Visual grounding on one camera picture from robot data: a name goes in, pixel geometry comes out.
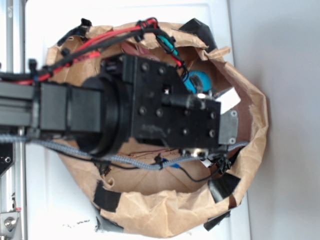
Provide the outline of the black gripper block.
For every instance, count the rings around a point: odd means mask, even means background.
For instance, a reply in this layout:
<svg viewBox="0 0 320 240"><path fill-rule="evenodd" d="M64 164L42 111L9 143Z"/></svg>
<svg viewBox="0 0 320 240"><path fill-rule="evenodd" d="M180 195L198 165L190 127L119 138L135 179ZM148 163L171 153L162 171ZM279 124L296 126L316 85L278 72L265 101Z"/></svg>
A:
<svg viewBox="0 0 320 240"><path fill-rule="evenodd" d="M225 153L235 144L238 113L221 95L188 89L173 66L120 54L103 59L100 73L116 104L106 113L117 121L118 142L133 138L192 155Z"/></svg>

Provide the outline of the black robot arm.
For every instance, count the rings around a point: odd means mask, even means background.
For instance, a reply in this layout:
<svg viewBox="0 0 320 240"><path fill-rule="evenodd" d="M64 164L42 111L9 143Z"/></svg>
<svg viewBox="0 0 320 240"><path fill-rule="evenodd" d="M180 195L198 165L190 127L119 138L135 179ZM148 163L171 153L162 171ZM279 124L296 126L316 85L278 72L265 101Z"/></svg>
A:
<svg viewBox="0 0 320 240"><path fill-rule="evenodd" d="M0 84L0 129L28 140L67 139L96 157L129 139L188 153L224 153L238 136L238 113L192 93L167 63L121 54L101 61L80 87L51 82Z"/></svg>

